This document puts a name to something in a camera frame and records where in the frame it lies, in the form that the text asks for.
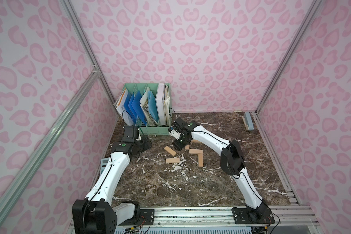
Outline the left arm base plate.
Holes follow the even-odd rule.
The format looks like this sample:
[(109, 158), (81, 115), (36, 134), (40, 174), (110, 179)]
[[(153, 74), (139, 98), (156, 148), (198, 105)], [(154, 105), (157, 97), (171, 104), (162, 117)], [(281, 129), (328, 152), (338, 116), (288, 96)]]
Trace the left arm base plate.
[(154, 209), (140, 209), (140, 211), (134, 214), (134, 217), (128, 219), (120, 224), (120, 226), (139, 226), (143, 225), (153, 225), (155, 217)]

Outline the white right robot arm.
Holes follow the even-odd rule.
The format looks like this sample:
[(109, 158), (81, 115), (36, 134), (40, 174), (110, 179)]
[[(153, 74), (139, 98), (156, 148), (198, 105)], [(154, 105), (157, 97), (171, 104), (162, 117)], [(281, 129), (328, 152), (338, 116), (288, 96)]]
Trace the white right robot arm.
[(238, 141), (223, 139), (199, 123), (185, 122), (182, 118), (175, 119), (168, 132), (175, 138), (173, 146), (178, 151), (185, 148), (194, 139), (208, 146), (220, 156), (220, 168), (233, 178), (243, 194), (247, 215), (252, 222), (258, 223), (263, 219), (273, 217), (270, 207), (258, 193), (248, 175), (244, 154)]

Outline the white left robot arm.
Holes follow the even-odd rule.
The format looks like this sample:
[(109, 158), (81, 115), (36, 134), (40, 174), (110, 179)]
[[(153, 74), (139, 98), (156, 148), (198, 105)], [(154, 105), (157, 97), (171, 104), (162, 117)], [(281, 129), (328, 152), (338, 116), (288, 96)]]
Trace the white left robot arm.
[(125, 126), (121, 141), (113, 144), (102, 174), (84, 199), (72, 206), (77, 234), (113, 234), (117, 226), (128, 225), (127, 234), (138, 233), (144, 226), (154, 223), (153, 209), (140, 209), (139, 203), (125, 201), (112, 207), (116, 187), (133, 157), (152, 146), (147, 136), (142, 136), (136, 126)]

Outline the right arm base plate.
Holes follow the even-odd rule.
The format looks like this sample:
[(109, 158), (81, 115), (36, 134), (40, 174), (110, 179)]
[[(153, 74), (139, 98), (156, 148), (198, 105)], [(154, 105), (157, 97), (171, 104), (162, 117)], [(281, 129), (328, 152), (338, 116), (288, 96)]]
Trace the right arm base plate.
[(270, 226), (276, 222), (271, 209), (266, 206), (257, 209), (233, 207), (231, 211), (235, 224)]

